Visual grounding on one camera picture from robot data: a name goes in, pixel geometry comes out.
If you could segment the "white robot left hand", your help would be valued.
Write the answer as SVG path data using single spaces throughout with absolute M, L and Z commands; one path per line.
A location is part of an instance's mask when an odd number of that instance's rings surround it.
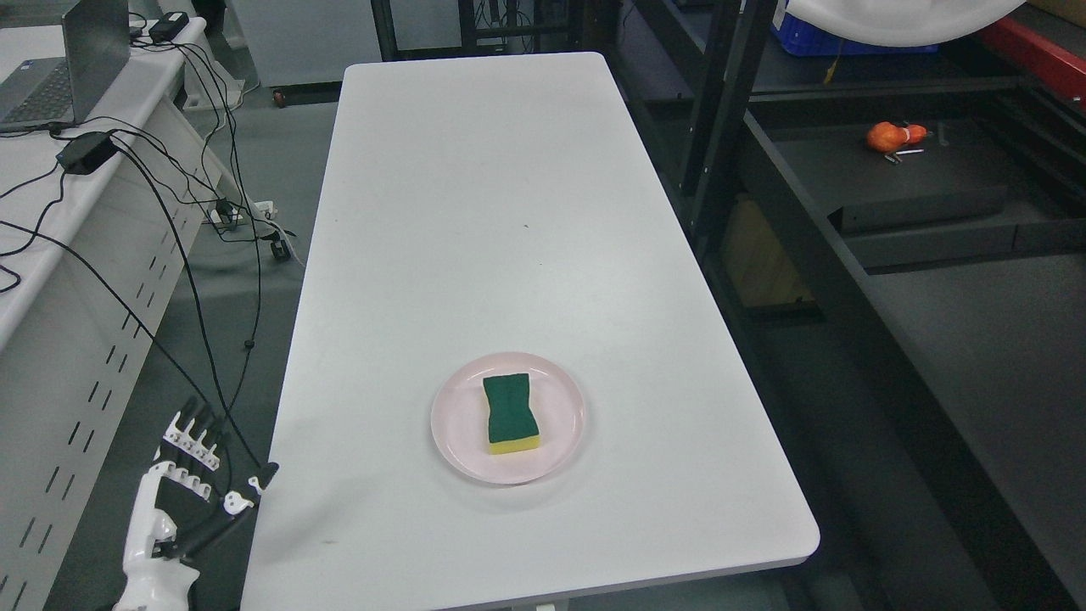
M 116 610 L 193 610 L 198 553 L 256 514 L 279 464 L 260 464 L 241 485 L 217 492 L 228 436 L 206 403 L 191 397 L 157 442 L 132 502 Z

